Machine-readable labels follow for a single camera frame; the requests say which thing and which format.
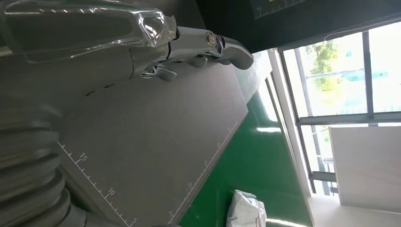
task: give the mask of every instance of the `green epoxy floor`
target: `green epoxy floor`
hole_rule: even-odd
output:
[[[259,89],[248,102],[248,115],[187,210],[181,226],[225,227],[235,189],[253,193],[263,201],[268,218],[313,226],[284,135],[257,131],[279,128],[277,122],[269,119],[274,119],[275,113],[271,117],[271,111],[266,111],[266,99],[262,100],[260,94],[265,96],[266,92]],[[268,222],[267,226],[285,225]]]

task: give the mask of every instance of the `metal rod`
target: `metal rod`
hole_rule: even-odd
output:
[[[318,75],[310,75],[307,76],[307,78],[327,78],[327,77],[335,77],[335,76],[341,76],[343,74],[354,74],[358,72],[363,72],[364,69],[358,69],[358,70],[346,70],[346,71],[341,71],[341,72],[330,72],[330,73],[325,73],[325,74],[318,74]]]
[[[338,188],[336,188],[336,187],[331,187],[330,188],[330,191],[334,194],[334,193],[337,193],[338,194]]]
[[[288,76],[288,69],[287,69],[287,64],[286,64],[286,60],[285,60],[285,57],[284,57],[284,53],[280,52],[279,56],[280,56],[281,66],[283,67],[284,78],[286,79],[286,83],[287,83],[287,87],[288,87],[288,93],[289,93],[289,96],[290,96],[290,99],[291,99],[292,111],[294,113],[295,121],[298,122],[299,121],[299,116],[298,116],[298,112],[296,110],[294,93],[292,92],[292,86],[291,86],[291,82],[290,82],[289,76]],[[298,129],[298,133],[299,133],[299,137],[300,137],[302,153],[303,153],[304,159],[305,159],[306,170],[308,171],[308,176],[311,176],[312,175],[312,170],[311,170],[311,165],[309,163],[308,154],[306,152],[306,146],[305,146],[305,142],[304,142],[304,137],[302,135],[302,130],[301,130],[300,126],[297,126],[297,129]],[[312,192],[316,193],[316,187],[314,185],[313,180],[310,180],[310,184],[311,184]]]
[[[337,182],[335,173],[321,172],[321,171],[313,171],[310,179],[317,181],[326,181],[326,182]]]
[[[367,113],[301,117],[297,125],[369,124],[401,122],[401,112]]]
[[[305,104],[306,104],[308,116],[313,116],[311,102],[309,100],[308,85],[306,84],[304,66],[302,64],[301,52],[299,51],[299,48],[296,48],[294,50],[294,52],[295,52],[296,64],[298,65],[299,76],[301,78],[301,86],[302,86],[302,91],[303,91],[304,97],[305,97]],[[314,147],[316,150],[316,154],[318,156],[320,156],[321,152],[320,152],[318,135],[316,133],[316,126],[312,125],[311,130],[312,130],[312,137],[313,137],[313,141],[314,141]],[[319,167],[319,171],[325,171],[324,164],[323,164],[323,161],[321,158],[317,158],[317,164]],[[322,185],[323,185],[324,194],[330,195],[329,185],[327,183],[323,183],[323,182],[322,182]]]
[[[369,31],[362,33],[363,52],[365,63],[365,85],[366,85],[366,105],[367,116],[372,119],[373,110],[373,85],[372,85],[372,64],[370,60]]]

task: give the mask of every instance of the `tree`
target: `tree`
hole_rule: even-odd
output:
[[[333,41],[313,44],[306,47],[308,55],[315,57],[312,75],[330,73],[333,71],[333,60],[337,59],[337,49]],[[334,91],[341,82],[338,77],[322,77],[314,79],[316,88],[320,91]]]

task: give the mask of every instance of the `glass pane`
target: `glass pane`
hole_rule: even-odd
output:
[[[367,112],[361,33],[304,46],[299,51],[301,79],[293,84],[296,79],[290,69],[288,74],[293,91],[301,89],[305,97],[295,98],[297,108],[306,106],[303,113],[300,109],[300,117]]]
[[[316,194],[328,195],[338,198],[338,188],[335,182],[317,181],[314,180]]]
[[[368,124],[303,125],[302,135],[312,171],[335,173],[330,127],[368,127]]]
[[[296,111],[299,117],[307,117],[309,114],[306,107],[306,99],[309,98],[309,95],[306,95],[307,93],[302,86],[302,81],[305,80],[305,76],[301,77],[302,74],[299,72],[300,69],[296,61],[295,50],[284,51],[284,58],[286,60],[288,77],[291,82],[292,94],[296,104]]]
[[[375,112],[401,111],[401,22],[369,31]]]

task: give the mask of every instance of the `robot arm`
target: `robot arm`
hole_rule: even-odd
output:
[[[0,9],[0,226],[117,226],[71,205],[58,170],[54,125],[82,97],[135,76],[171,81],[168,62],[253,63],[239,42],[156,9],[103,0],[4,0]]]

